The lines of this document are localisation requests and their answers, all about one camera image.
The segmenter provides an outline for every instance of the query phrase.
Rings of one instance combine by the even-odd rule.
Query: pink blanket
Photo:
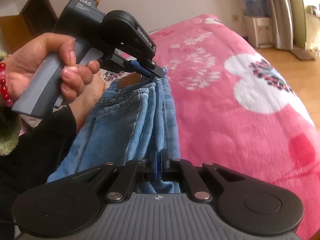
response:
[[[305,207],[297,233],[310,238],[320,228],[320,136],[286,81],[212,15],[151,37],[169,69],[181,157],[293,191]]]

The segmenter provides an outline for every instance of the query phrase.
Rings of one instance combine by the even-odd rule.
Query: white flower pattern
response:
[[[210,85],[210,83],[219,80],[220,72],[214,71],[214,66],[216,64],[216,57],[213,57],[211,53],[206,53],[204,48],[196,47],[195,50],[187,55],[183,60],[173,59],[169,62],[167,67],[169,70],[182,70],[186,62],[192,62],[194,70],[193,75],[170,78],[171,82],[176,82],[181,86],[185,87],[187,90],[196,90],[197,88],[203,89]]]
[[[222,25],[222,23],[219,20],[215,19],[215,18],[206,18],[204,20],[204,23],[205,24],[220,24],[220,25]]]
[[[192,19],[192,23],[193,24],[199,24],[199,23],[202,23],[202,22],[203,22],[203,19],[200,18],[200,17],[196,17],[196,18]]]
[[[173,44],[173,45],[171,45],[171,48],[172,49],[177,49],[177,48],[179,48],[180,47],[180,44],[178,43],[178,44]]]
[[[270,86],[264,79],[259,79],[254,75],[249,66],[252,62],[261,60],[266,61],[259,54],[239,54],[225,61],[224,68],[231,74],[241,77],[241,80],[234,86],[234,96],[238,103],[260,114],[279,112],[289,104],[314,126],[300,98],[293,93]]]
[[[196,38],[189,38],[189,39],[186,39],[184,41],[184,44],[186,45],[194,45],[200,41],[204,41],[204,39],[210,37],[212,35],[212,32],[206,32],[206,33],[203,33],[201,34],[200,36],[196,37]]]

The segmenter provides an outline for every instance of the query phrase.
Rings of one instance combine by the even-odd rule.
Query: jeans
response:
[[[105,162],[117,166],[166,148],[180,158],[178,126],[167,76],[122,89],[115,80],[88,115],[67,157],[48,182]],[[178,193],[174,182],[141,183],[144,193]]]

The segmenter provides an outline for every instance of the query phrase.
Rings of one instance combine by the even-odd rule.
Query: black round pad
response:
[[[270,215],[279,210],[281,201],[267,193],[253,193],[245,197],[244,205],[251,211],[262,215]]]
[[[301,200],[292,192],[261,181],[229,183],[217,203],[220,217],[254,236],[294,231],[303,216]]]
[[[70,235],[93,222],[99,211],[99,198],[84,183],[36,187],[13,204],[19,227],[41,237]]]

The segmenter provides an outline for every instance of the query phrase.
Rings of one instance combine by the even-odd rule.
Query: ribbed gray pad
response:
[[[19,240],[40,240],[27,234]],[[132,194],[109,204],[95,224],[73,236],[55,240],[300,240],[294,233],[278,237],[251,236],[223,222],[208,204],[186,194]]]

